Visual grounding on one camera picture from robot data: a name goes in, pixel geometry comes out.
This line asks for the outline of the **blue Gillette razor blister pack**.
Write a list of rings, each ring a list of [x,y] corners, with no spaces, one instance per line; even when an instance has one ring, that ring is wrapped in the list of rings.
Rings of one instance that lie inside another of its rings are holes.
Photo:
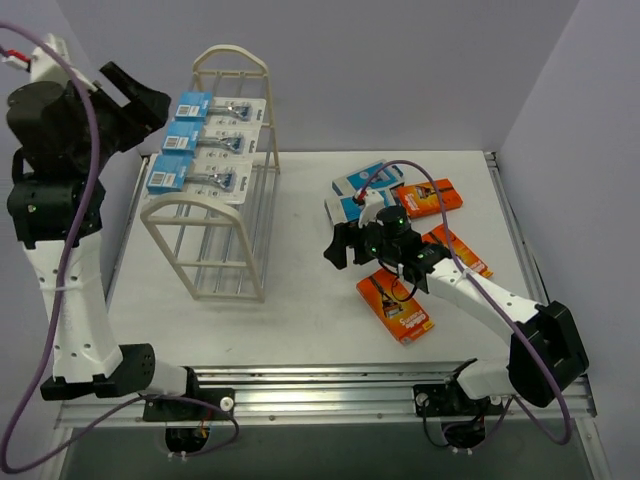
[[[266,100],[214,96],[211,92],[186,91],[178,100],[176,121],[205,125],[258,125],[264,119]]]

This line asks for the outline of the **orange Gillette Fusion box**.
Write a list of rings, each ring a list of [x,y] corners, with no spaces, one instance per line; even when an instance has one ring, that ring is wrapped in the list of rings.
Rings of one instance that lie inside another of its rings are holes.
[[[356,290],[400,344],[411,344],[434,327],[429,314],[411,297],[411,292],[384,269],[359,281]]]

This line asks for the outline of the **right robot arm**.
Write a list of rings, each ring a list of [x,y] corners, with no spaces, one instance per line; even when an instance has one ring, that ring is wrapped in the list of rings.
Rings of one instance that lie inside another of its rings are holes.
[[[567,306],[520,297],[465,267],[444,244],[423,239],[401,207],[385,207],[366,224],[336,224],[324,256],[342,270],[349,251],[355,264],[385,265],[502,340],[496,357],[473,361],[445,386],[445,403],[455,412],[467,412],[485,397],[507,395],[544,408],[589,368]]]

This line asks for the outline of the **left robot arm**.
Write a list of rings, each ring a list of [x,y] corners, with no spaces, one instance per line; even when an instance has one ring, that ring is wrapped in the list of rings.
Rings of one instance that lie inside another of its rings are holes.
[[[147,343],[116,341],[100,267],[99,174],[113,155],[165,125],[170,98],[114,63],[102,73],[124,105],[61,68],[32,72],[8,98],[6,120],[20,146],[7,208],[50,317],[44,362],[52,374],[35,384],[47,401],[167,395],[166,408],[190,419],[202,405],[194,371],[160,361]]]

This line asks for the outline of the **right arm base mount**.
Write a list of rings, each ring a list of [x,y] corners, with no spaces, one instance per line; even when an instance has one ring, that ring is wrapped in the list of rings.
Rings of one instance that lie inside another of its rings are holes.
[[[503,411],[500,399],[472,400],[455,383],[415,384],[412,392],[416,414],[426,418],[498,415]]]

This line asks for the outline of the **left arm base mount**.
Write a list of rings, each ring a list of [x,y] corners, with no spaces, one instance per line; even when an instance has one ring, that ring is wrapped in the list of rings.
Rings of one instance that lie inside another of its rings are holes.
[[[229,387],[197,388],[177,396],[150,396],[143,420],[152,423],[178,423],[227,420],[235,408],[236,391]]]

